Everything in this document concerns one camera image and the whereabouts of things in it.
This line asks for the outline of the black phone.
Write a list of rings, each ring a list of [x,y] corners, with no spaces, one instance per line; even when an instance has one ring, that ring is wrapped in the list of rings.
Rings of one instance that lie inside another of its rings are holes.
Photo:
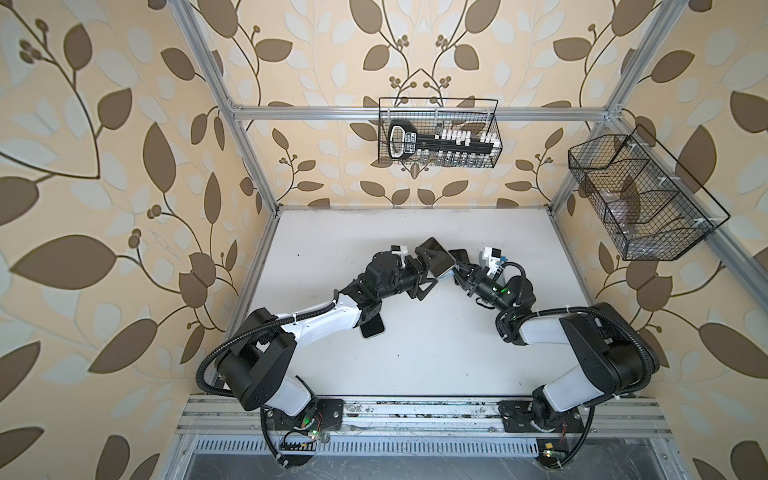
[[[380,314],[376,314],[359,326],[362,336],[366,339],[377,336],[385,331]]]
[[[426,265],[432,277],[440,280],[454,274],[456,260],[434,237],[419,245],[416,255]]]
[[[466,249],[453,249],[449,251],[453,257],[455,269],[469,269],[472,265]]]

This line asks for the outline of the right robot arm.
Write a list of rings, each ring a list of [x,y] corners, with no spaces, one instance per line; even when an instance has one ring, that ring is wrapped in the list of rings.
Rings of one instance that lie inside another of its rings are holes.
[[[543,425],[581,406],[592,407],[649,385],[661,366],[658,355],[614,307],[602,302],[534,311],[533,284],[519,264],[501,265],[509,266],[518,274],[504,285],[487,267],[466,262],[454,266],[454,278],[469,296],[498,312],[495,327],[504,342],[571,348],[577,365],[532,393],[533,421]]]

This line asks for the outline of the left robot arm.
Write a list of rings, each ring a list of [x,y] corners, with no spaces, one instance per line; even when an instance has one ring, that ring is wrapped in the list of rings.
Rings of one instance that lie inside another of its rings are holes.
[[[245,411],[269,407],[290,417],[305,415],[315,394],[288,377],[296,351],[343,331],[358,329],[365,338],[383,333],[385,299],[406,294],[423,300],[454,264],[432,238],[415,256],[378,252],[325,304],[281,316],[265,308],[250,312],[239,330],[201,361],[195,382],[207,394],[237,399]]]

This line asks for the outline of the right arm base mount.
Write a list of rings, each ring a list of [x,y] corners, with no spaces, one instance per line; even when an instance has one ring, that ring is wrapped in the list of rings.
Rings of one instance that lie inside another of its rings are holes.
[[[542,399],[504,400],[498,403],[505,433],[541,434],[536,438],[536,462],[545,470],[564,470],[586,443],[595,417],[593,409],[576,406],[565,412],[551,410]]]

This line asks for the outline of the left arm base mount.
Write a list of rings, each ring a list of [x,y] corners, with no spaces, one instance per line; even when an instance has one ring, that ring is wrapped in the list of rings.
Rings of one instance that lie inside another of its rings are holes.
[[[330,441],[343,422],[345,402],[338,398],[313,397],[297,415],[261,407],[259,420],[264,444],[284,469],[305,465],[320,444]]]

